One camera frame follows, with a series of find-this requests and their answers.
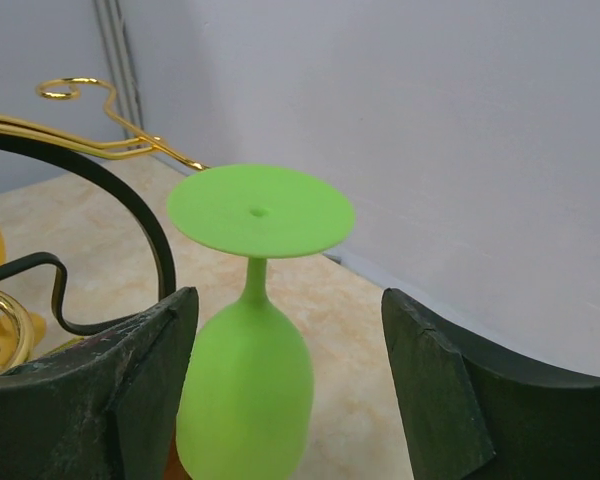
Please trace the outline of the green wine glass hung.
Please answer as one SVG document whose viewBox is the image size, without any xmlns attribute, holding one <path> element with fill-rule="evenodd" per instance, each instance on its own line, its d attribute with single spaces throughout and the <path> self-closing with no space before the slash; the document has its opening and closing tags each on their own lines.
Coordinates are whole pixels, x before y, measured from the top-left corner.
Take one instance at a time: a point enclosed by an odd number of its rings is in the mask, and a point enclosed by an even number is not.
<svg viewBox="0 0 600 480">
<path fill-rule="evenodd" d="M 167 213 L 190 240 L 247 261 L 239 298 L 196 335 L 176 419 L 180 462 L 194 479 L 286 479 L 307 444 L 314 373 L 301 333 L 268 297 L 267 263 L 340 244 L 353 206 L 309 174 L 235 164 L 187 177 Z"/>
</svg>

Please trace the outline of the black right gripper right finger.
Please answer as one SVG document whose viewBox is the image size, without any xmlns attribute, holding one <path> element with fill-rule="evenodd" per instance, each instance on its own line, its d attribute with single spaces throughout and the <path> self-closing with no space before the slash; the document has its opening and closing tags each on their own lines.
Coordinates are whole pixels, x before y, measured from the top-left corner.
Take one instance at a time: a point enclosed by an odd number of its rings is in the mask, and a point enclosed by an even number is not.
<svg viewBox="0 0 600 480">
<path fill-rule="evenodd" d="M 455 325 L 396 288 L 381 319 L 416 479 L 600 479 L 600 377 Z"/>
</svg>

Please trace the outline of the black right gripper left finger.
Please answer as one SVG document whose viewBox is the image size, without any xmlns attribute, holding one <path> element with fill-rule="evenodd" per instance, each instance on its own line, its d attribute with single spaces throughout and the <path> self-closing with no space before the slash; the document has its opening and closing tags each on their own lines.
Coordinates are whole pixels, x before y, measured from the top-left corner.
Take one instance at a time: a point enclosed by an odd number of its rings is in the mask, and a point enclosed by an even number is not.
<svg viewBox="0 0 600 480">
<path fill-rule="evenodd" d="M 160 479 L 196 335 L 185 287 L 0 375 L 0 479 Z"/>
</svg>

